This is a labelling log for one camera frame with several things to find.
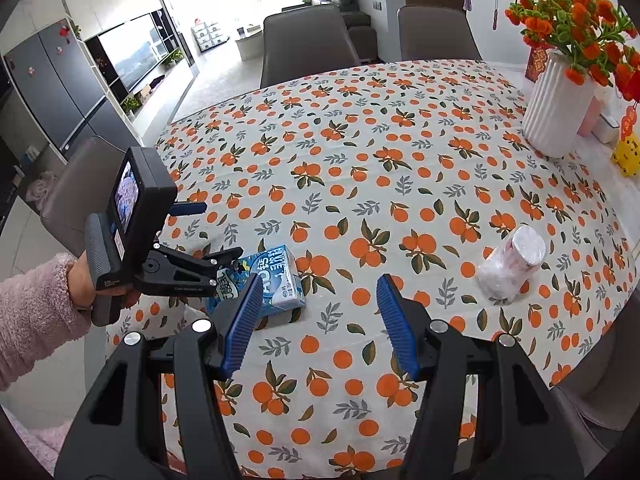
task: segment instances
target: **pink fuzzy sleeve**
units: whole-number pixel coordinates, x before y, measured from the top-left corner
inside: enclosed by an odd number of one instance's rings
[[[63,343],[84,336],[90,311],[71,303],[66,272],[75,262],[58,254],[0,283],[0,391]]]

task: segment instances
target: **orange print tablecloth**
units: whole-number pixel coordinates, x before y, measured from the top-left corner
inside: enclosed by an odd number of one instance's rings
[[[625,235],[580,154],[546,160],[520,131],[526,102],[482,62],[363,66],[255,91],[172,125],[157,147],[201,217],[161,241],[202,255],[286,244],[306,307],[263,320],[242,369],[215,387],[244,474],[339,476],[398,464],[423,384],[392,358],[374,288],[384,272],[433,319],[519,339],[545,382],[592,348],[636,284]],[[476,265],[519,222],[548,256],[511,304]],[[167,336],[186,298],[143,298],[109,328]],[[179,458],[173,380],[168,449]],[[461,438],[474,432],[467,383]]]

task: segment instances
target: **white vase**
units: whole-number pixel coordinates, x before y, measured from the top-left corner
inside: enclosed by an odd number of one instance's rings
[[[536,81],[522,120],[525,138],[539,152],[553,158],[565,156],[587,113],[595,83],[586,75],[578,86],[564,71],[569,68],[561,52],[550,52],[546,70]]]

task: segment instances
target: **milk carton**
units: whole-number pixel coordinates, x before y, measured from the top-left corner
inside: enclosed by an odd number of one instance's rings
[[[235,269],[220,270],[218,293],[207,298],[207,311],[211,314],[221,301],[236,298],[238,290],[242,290],[244,282],[253,272],[262,278],[260,317],[305,306],[296,261],[287,247],[280,245],[239,258]]]

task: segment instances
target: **television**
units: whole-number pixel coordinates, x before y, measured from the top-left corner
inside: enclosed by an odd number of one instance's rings
[[[127,90],[169,54],[149,14],[112,28],[98,38]]]

